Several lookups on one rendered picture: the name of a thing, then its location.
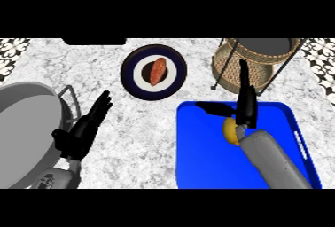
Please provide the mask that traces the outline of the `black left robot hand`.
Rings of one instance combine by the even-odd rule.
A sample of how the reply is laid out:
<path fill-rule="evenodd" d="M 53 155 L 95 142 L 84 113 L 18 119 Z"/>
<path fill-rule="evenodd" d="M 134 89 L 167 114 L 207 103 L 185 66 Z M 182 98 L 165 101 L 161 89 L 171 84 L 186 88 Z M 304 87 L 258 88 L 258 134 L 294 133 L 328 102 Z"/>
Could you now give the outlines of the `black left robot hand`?
<path fill-rule="evenodd" d="M 90 151 L 100 123 L 105 120 L 112 107 L 109 91 L 105 90 L 69 131 L 56 129 L 52 132 L 55 148 L 61 151 L 61 157 L 71 160 L 83 160 Z"/>

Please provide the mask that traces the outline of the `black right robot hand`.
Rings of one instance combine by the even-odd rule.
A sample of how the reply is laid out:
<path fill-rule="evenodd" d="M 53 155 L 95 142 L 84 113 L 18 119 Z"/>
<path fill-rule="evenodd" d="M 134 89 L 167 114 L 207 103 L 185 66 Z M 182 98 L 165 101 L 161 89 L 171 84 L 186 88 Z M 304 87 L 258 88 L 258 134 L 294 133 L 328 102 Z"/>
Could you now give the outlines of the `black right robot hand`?
<path fill-rule="evenodd" d="M 258 102 L 257 92 L 254 86 L 249 84 L 248 78 L 248 62 L 239 60 L 241 72 L 239 72 L 239 93 L 236 108 L 230 107 L 224 103 L 196 101 L 195 105 L 211 115 L 230 117 L 236 116 L 236 124 L 245 125 L 248 129 L 257 128 L 258 120 Z"/>

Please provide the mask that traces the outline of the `yellow lemon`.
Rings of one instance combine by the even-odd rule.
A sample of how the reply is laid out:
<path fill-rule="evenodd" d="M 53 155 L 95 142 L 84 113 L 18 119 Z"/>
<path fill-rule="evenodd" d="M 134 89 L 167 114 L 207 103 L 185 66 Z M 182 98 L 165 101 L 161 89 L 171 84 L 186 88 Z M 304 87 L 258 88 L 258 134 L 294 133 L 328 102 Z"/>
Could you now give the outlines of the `yellow lemon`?
<path fill-rule="evenodd" d="M 223 134 L 226 141 L 232 145 L 239 145 L 238 136 L 236 136 L 236 120 L 232 117 L 226 117 L 223 124 Z"/>

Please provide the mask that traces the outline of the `wicker tiered basket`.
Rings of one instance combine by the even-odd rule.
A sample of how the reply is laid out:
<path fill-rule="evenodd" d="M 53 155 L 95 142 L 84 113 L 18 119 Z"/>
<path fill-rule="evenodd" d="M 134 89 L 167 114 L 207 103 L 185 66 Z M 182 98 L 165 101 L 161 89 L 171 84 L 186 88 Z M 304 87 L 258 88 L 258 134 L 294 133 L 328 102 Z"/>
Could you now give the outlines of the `wicker tiered basket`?
<path fill-rule="evenodd" d="M 216 85 L 239 93 L 239 60 L 244 59 L 249 83 L 261 95 L 304 42 L 306 38 L 223 38 L 213 55 Z"/>

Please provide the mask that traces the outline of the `blue plastic tray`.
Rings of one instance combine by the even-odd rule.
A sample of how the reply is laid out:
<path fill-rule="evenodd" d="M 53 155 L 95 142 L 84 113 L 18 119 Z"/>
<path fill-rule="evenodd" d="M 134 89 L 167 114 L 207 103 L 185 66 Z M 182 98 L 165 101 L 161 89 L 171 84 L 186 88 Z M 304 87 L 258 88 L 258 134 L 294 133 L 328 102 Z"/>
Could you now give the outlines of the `blue plastic tray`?
<path fill-rule="evenodd" d="M 224 118 L 193 101 L 177 108 L 177 186 L 180 189 L 266 189 L 260 172 L 241 148 L 226 142 Z M 313 188 L 322 187 L 295 115 L 280 102 L 258 103 L 257 128 L 266 130 Z"/>

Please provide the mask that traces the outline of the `large grey pot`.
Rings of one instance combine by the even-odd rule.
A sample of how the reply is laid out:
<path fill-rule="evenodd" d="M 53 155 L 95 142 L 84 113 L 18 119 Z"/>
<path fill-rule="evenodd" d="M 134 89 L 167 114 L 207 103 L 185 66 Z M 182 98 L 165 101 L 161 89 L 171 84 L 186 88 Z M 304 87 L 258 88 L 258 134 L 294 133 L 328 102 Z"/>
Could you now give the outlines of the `large grey pot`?
<path fill-rule="evenodd" d="M 25 189 L 61 159 L 52 132 L 81 117 L 71 85 L 56 93 L 38 82 L 0 88 L 0 189 Z"/>

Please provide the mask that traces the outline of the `orange sweet potato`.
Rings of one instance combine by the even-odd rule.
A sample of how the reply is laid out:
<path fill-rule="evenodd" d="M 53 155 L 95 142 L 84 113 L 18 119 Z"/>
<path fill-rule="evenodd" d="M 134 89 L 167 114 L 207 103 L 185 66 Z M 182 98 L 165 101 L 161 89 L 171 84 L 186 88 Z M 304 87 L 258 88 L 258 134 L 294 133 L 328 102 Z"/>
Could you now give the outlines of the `orange sweet potato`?
<path fill-rule="evenodd" d="M 155 86 L 159 83 L 159 80 L 164 76 L 165 71 L 167 71 L 167 60 L 164 58 L 158 58 L 152 65 L 152 70 L 151 70 L 149 82 L 152 86 Z"/>

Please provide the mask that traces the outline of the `dark blue and white plate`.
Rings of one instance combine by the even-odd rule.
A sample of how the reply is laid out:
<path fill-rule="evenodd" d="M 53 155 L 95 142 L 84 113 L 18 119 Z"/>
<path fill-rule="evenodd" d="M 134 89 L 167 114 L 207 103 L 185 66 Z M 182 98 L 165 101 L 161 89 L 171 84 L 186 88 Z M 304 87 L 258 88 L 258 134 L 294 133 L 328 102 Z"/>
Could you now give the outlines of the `dark blue and white plate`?
<path fill-rule="evenodd" d="M 168 98 L 180 89 L 187 76 L 187 64 L 180 53 L 162 44 L 136 49 L 121 64 L 121 84 L 142 100 Z"/>

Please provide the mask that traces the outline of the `black appliance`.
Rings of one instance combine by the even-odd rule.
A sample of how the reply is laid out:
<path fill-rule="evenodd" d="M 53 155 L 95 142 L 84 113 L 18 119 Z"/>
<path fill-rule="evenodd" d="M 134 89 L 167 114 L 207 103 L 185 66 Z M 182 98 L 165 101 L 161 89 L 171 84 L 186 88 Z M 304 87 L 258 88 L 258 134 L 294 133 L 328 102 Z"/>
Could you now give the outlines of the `black appliance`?
<path fill-rule="evenodd" d="M 127 38 L 62 38 L 68 45 L 124 45 Z"/>

